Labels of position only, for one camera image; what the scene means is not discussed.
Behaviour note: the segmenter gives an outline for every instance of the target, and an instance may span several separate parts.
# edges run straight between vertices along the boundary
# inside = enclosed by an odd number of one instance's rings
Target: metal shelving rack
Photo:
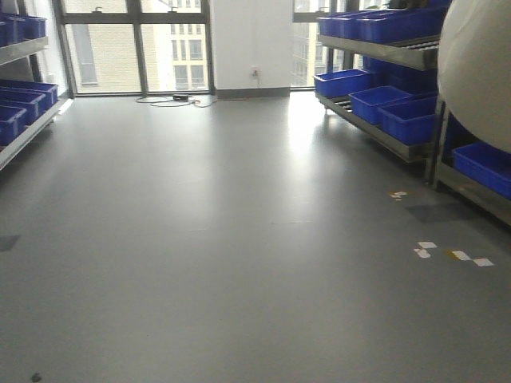
[[[36,38],[3,46],[0,48],[0,65],[30,56],[48,45],[48,38]],[[59,101],[37,121],[30,125],[19,137],[5,147],[0,147],[0,170],[2,170],[34,137],[53,121],[65,101]]]
[[[439,102],[443,102],[442,97],[439,97]],[[438,139],[435,140],[434,158],[431,159],[433,187],[438,189],[439,183],[442,183],[511,226],[511,200],[465,176],[452,166],[452,150],[447,144],[449,117],[450,110],[444,104],[442,126],[436,132]]]
[[[388,61],[393,64],[406,66],[418,70],[428,70],[437,67],[438,40],[439,36],[431,36],[417,40],[407,40],[391,45],[374,44],[372,42],[350,40],[346,38],[334,38],[319,35],[319,41],[330,48],[342,49],[347,52],[362,54]],[[377,125],[369,124],[351,111],[351,103],[348,97],[328,99],[319,93],[316,97],[325,109],[330,109],[354,126],[369,134],[374,140],[391,150],[406,162],[427,160],[431,155],[433,145],[405,145],[389,134],[381,130]]]

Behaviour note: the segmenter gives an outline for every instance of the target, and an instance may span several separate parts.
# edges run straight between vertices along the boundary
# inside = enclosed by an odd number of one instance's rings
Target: metal shelf
[[[432,36],[383,45],[321,34],[318,36],[318,41],[330,48],[342,49],[418,70],[437,68],[439,39],[439,36]]]
[[[5,146],[0,151],[0,170],[2,170],[34,137],[44,129],[48,124],[53,121],[59,109],[65,103],[65,100],[60,100],[45,114],[38,118],[32,125],[30,125],[16,140]]]
[[[511,200],[444,163],[437,164],[435,179],[511,225]]]
[[[35,38],[18,44],[3,46],[0,48],[0,65],[8,64],[19,58],[29,56],[48,45],[48,37]]]
[[[411,146],[405,145],[403,142],[396,140],[385,133],[377,125],[369,124],[367,121],[353,114],[351,112],[351,101],[349,97],[329,99],[318,93],[316,93],[316,97],[318,97],[319,102],[325,105],[328,109],[337,113],[346,121],[367,133],[371,138],[378,141],[385,148],[389,149],[408,163],[425,160],[431,153],[431,143]]]

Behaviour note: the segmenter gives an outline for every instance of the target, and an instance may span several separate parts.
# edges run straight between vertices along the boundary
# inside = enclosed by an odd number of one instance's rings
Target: white tape
[[[471,261],[472,260],[464,251],[453,251],[453,254],[460,261]]]
[[[428,253],[427,250],[424,250],[424,249],[414,249],[414,251],[418,254],[419,257],[421,258],[431,258],[431,254]]]
[[[489,259],[487,258],[480,258],[480,259],[475,259],[474,262],[476,263],[476,265],[478,265],[479,267],[488,267],[488,266],[495,266],[492,261],[490,261]]]
[[[432,242],[419,242],[418,245],[423,249],[436,249],[437,245]]]

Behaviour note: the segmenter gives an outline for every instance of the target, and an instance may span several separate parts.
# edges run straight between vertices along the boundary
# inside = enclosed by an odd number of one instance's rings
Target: baseboard
[[[289,97],[290,88],[217,89],[220,100],[231,98]]]

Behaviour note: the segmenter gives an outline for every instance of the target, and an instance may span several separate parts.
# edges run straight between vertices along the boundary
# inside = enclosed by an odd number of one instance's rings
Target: cable
[[[211,101],[209,104],[201,105],[201,100],[197,100],[195,97],[190,97],[188,101],[176,101],[173,100],[173,95],[169,96],[148,96],[148,97],[140,97],[135,100],[138,104],[149,104],[149,106],[154,106],[156,108],[180,108],[182,106],[189,106],[193,105],[196,108],[205,109],[210,108],[214,104],[216,104],[219,101],[246,101],[247,98],[229,98],[225,100],[219,100],[218,98],[215,98],[213,101]]]

